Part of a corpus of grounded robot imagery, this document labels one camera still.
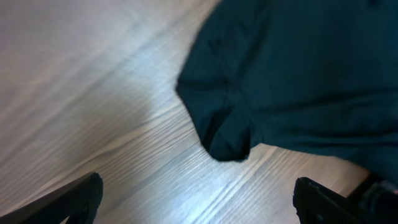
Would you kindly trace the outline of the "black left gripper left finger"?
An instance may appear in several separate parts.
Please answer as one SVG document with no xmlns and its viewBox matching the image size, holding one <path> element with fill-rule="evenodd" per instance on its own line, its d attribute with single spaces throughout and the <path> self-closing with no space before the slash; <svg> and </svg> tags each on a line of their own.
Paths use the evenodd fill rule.
<svg viewBox="0 0 398 224">
<path fill-rule="evenodd" d="M 1 224 L 92 224 L 103 198 L 103 180 L 88 173 L 1 217 Z"/>
</svg>

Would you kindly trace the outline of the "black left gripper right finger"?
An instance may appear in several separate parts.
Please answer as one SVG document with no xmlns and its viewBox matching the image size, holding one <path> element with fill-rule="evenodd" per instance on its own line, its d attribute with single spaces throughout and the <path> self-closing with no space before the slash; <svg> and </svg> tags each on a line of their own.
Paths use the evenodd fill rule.
<svg viewBox="0 0 398 224">
<path fill-rule="evenodd" d="M 346 197 L 309 179 L 295 182 L 293 206 L 301 224 L 363 224 L 366 213 Z"/>
</svg>

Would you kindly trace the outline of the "dark teal t-shirt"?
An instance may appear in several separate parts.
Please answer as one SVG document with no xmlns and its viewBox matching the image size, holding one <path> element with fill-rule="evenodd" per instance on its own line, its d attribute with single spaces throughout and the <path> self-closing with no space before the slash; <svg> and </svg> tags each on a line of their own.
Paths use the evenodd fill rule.
<svg viewBox="0 0 398 224">
<path fill-rule="evenodd" d="M 225 0 L 177 80 L 218 161 L 260 143 L 397 181 L 397 0 Z"/>
</svg>

